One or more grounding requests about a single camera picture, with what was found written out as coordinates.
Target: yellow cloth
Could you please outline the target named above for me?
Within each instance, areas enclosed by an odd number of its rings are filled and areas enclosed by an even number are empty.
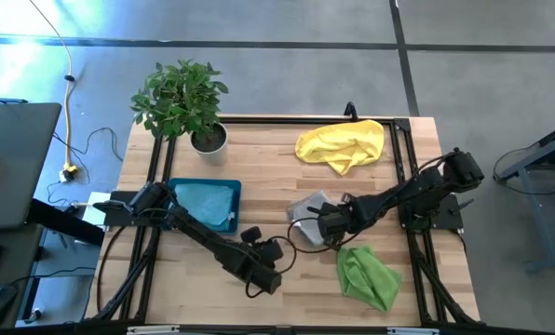
[[[296,142],[296,155],[306,163],[327,162],[344,176],[355,165],[376,161],[383,140],[383,126],[375,121],[343,123],[301,135]]]

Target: light blue cloth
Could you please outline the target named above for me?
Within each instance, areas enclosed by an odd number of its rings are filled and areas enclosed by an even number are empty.
[[[195,219],[216,232],[228,230],[233,189],[225,186],[185,183],[176,185],[174,191],[179,204]]]

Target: wooden tabletop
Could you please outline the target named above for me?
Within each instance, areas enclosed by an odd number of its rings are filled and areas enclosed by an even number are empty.
[[[411,118],[418,164],[441,154],[435,121]],[[377,194],[397,184],[389,132],[379,160],[352,167],[340,177],[327,164],[306,164],[294,154],[301,133],[313,125],[226,125],[229,158],[221,167],[201,161],[183,136],[177,141],[171,177],[234,179],[242,182],[238,233],[258,225],[265,238],[285,235],[286,207],[317,190],[325,190],[334,202],[342,193]],[[403,137],[403,161],[408,169]],[[134,126],[122,167],[118,190],[137,191],[146,180],[154,139],[144,128]],[[165,160],[167,144],[157,169],[157,180]],[[135,228],[128,228],[112,246],[102,275],[102,305],[118,290],[127,275]],[[113,233],[106,234],[102,253]],[[442,282],[468,315],[479,319],[468,272],[466,255],[457,236],[433,231],[433,242]],[[308,247],[297,232],[299,248]],[[405,233],[399,228],[395,209],[360,234],[349,246],[369,245],[375,256],[402,274],[400,293],[389,313],[342,295],[335,270],[335,253],[300,254],[296,264],[283,275],[273,295],[256,299],[245,295],[239,282],[213,259],[213,255],[180,233],[162,234],[157,252],[147,323],[240,324],[298,326],[412,326],[419,325],[412,269]],[[291,249],[282,244],[284,257],[277,268],[291,261]],[[134,315],[142,282],[138,282],[131,308]],[[96,286],[86,316],[96,314]],[[430,285],[426,285],[429,311],[435,314]]]

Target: potted plant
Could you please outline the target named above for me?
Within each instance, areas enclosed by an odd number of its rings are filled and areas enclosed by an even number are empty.
[[[178,60],[179,66],[162,66],[145,79],[131,100],[135,123],[144,122],[155,137],[190,134],[193,148],[208,163],[220,165],[227,156],[228,132],[220,123],[218,96],[228,87],[211,78],[221,74],[211,64]]]

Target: gray floor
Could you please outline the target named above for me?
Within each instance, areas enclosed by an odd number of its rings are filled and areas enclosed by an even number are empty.
[[[13,1],[0,0],[0,34],[52,35],[31,7],[7,5]],[[386,0],[36,3],[66,36],[396,41]],[[555,45],[555,0],[399,0],[399,10],[408,43]],[[156,61],[185,58],[210,61],[223,71],[231,90],[222,100],[224,113],[340,114],[354,101],[362,114],[409,115],[397,51],[72,47],[71,52],[78,77],[71,99],[73,144],[81,148],[91,130],[111,127],[124,152],[130,96]],[[443,150],[459,146],[472,152],[487,176],[502,153],[555,128],[555,53],[410,52],[409,59],[420,115],[436,118]],[[65,72],[61,47],[0,45],[0,97],[61,102]],[[60,134],[63,127],[61,120]],[[47,197],[62,153],[53,142],[37,198]],[[90,185],[62,186],[53,198],[86,200],[91,191],[114,189],[121,163],[111,155],[109,134],[98,134],[83,160]],[[465,196],[470,197],[476,202],[463,216],[482,320],[555,331],[555,269],[524,272],[526,261],[542,257],[525,198],[490,178]]]

